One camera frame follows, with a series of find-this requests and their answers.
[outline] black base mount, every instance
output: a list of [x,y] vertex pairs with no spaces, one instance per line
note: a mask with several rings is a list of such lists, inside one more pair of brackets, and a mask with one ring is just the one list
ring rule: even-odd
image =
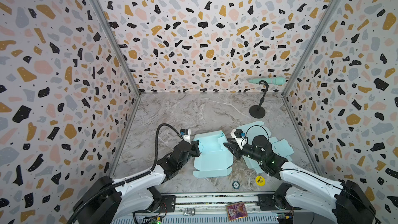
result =
[[264,108],[256,105],[250,107],[249,113],[254,118],[264,118],[264,116],[266,115],[266,111],[264,110]]

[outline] microphone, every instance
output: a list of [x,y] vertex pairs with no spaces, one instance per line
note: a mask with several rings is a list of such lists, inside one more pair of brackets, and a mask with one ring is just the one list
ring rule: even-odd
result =
[[260,81],[266,81],[268,84],[283,85],[286,83],[286,78],[280,76],[272,78],[256,78],[249,80],[249,82],[253,84],[258,84]]

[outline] terrazzo wallpaper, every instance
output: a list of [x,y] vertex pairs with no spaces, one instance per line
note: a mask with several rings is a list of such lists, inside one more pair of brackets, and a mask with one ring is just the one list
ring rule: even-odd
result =
[[330,2],[99,1],[141,92],[259,92],[248,79],[289,78]]
[[88,0],[0,0],[0,223],[66,223],[106,175],[130,85]]
[[287,95],[323,174],[358,183],[387,224],[398,222],[397,16],[396,0],[342,0]]

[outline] marble floor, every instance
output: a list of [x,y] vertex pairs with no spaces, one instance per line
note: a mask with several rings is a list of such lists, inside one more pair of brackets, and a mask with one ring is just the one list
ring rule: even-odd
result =
[[[313,171],[279,94],[266,96],[263,103],[266,110],[264,118],[250,116],[250,106],[258,104],[260,98],[260,94],[143,94],[115,177],[125,177],[152,166],[155,132],[161,123],[168,123],[178,131],[182,128],[191,129],[193,140],[195,134],[217,130],[222,130],[230,138],[232,129],[257,120],[265,123],[272,136],[278,140],[285,138],[289,142],[294,150],[291,158],[295,164]],[[162,127],[158,158],[172,152],[179,141],[171,129]],[[161,193],[275,191],[281,184],[275,177],[262,173],[266,185],[258,186],[255,182],[258,174],[248,169],[243,159],[234,160],[229,176],[198,179],[192,174],[196,170],[192,158],[176,177],[157,188]],[[240,183],[238,190],[232,187],[233,181]]]

